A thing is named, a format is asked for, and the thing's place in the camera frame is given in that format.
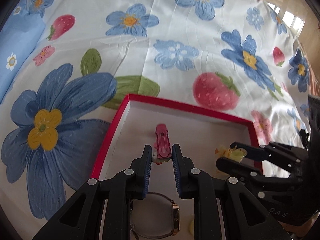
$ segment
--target strawberry print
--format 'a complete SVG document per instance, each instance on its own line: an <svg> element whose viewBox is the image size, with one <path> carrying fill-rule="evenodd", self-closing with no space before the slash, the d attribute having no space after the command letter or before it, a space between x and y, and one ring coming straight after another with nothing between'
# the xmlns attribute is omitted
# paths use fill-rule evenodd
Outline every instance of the strawberry print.
<svg viewBox="0 0 320 240"><path fill-rule="evenodd" d="M287 89L287 86L286 86L283 82L282 82L281 87L282 87L282 89L283 89L284 91L286 91L287 93L289 93L289 92L288 92L288 89Z"/></svg>
<svg viewBox="0 0 320 240"><path fill-rule="evenodd" d="M54 20L50 27L50 35L48 41L54 41L68 30L70 30L76 22L76 18L70 14L62 15Z"/></svg>
<svg viewBox="0 0 320 240"><path fill-rule="evenodd" d="M236 108L241 94L231 77L207 72L199 75L193 83L193 96L202 107L226 111Z"/></svg>
<svg viewBox="0 0 320 240"><path fill-rule="evenodd" d="M273 50L273 59L278 67L282 67L285 61L285 57L281 49L279 49L278 47L275 47L275 49Z"/></svg>

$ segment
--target robotic hand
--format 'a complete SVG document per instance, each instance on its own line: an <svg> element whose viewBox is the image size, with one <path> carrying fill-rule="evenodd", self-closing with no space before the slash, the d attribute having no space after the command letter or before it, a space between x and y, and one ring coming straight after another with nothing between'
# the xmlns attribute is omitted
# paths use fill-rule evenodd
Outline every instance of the robotic hand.
<svg viewBox="0 0 320 240"><path fill-rule="evenodd" d="M256 168L227 158L217 160L217 168L244 183L273 217L283 223L302 226L320 210L320 98L309 96L311 139L301 130L305 149L270 142L260 148L241 143L231 144L244 148L246 158L269 162L290 172L289 178L265 177ZM319 239L320 218L304 240Z"/></svg>

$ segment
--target wristwatch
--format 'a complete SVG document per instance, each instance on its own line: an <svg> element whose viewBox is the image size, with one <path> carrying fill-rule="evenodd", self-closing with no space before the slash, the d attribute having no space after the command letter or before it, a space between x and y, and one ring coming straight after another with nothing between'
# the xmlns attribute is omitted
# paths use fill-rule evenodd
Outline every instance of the wristwatch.
<svg viewBox="0 0 320 240"><path fill-rule="evenodd" d="M161 193L156 193L156 192L148 192L148 194L150 195L158 195L160 197L165 198L166 200L168 200L171 203L172 206L172 211L171 211L171 218L172 219L172 230L170 233L167 233L165 235L162 236L147 236L144 235L141 232L137 232L137 230L135 229L135 225L134 223L131 224L131 231L133 233L133 235L135 236L135 238L137 240L139 240L139 236L142 236L144 238L147 239L163 239L166 238L168 236L175 236L179 231L180 231L180 208L179 205L177 205L172 199L168 198L167 196L161 194ZM133 201L131 202L131 208L130 211L132 211L133 209Z"/></svg>

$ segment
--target watch face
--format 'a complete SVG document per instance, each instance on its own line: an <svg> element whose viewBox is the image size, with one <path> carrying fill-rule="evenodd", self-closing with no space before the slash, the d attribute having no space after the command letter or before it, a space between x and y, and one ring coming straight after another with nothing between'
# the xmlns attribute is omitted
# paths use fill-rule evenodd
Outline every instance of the watch face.
<svg viewBox="0 0 320 240"><path fill-rule="evenodd" d="M172 218L173 218L173 233L172 235L176 235L180 231L180 208L179 205L172 205Z"/></svg>

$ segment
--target yellow flower center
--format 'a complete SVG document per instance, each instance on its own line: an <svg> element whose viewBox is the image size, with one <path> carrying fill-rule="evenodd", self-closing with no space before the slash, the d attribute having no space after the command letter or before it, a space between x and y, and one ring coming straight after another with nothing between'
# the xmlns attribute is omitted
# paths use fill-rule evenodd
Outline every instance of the yellow flower center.
<svg viewBox="0 0 320 240"><path fill-rule="evenodd" d="M243 51L243 57L244 57L244 62L251 67L254 70L257 70L256 63L257 59L255 56L251 55L250 53L246 52L245 50Z"/></svg>
<svg viewBox="0 0 320 240"><path fill-rule="evenodd" d="M35 1L35 6L39 7L43 3L43 0L36 0Z"/></svg>
<svg viewBox="0 0 320 240"><path fill-rule="evenodd" d="M302 65L302 64L299 64L298 65L298 68L299 68L299 70L298 70L298 73L299 73L299 75L300 76L305 76L306 75L306 72L305 72L305 66L304 65Z"/></svg>
<svg viewBox="0 0 320 240"><path fill-rule="evenodd" d="M14 57L12 57L12 58L10 58L9 59L9 65L10 65L10 67L12 67L13 65L14 65L14 62L16 61L16 59L14 58Z"/></svg>
<svg viewBox="0 0 320 240"><path fill-rule="evenodd" d="M137 22L138 22L138 20L135 17L132 17L132 16L127 16L123 20L123 23L128 27L135 25Z"/></svg>
<svg viewBox="0 0 320 240"><path fill-rule="evenodd" d="M300 124L300 121L299 120L297 120L297 128L298 128L298 130L300 131L301 129L301 124Z"/></svg>
<svg viewBox="0 0 320 240"><path fill-rule="evenodd" d="M276 19L277 19L277 22L278 22L279 24L281 24L281 23L282 23L282 20L280 19L280 17L279 17L279 16L277 16L277 17L276 17Z"/></svg>
<svg viewBox="0 0 320 240"><path fill-rule="evenodd" d="M45 151L52 150L58 142L56 127L61 123L62 114L59 109L51 112L41 109L35 116L35 127L28 135L28 145L36 150L40 145Z"/></svg>

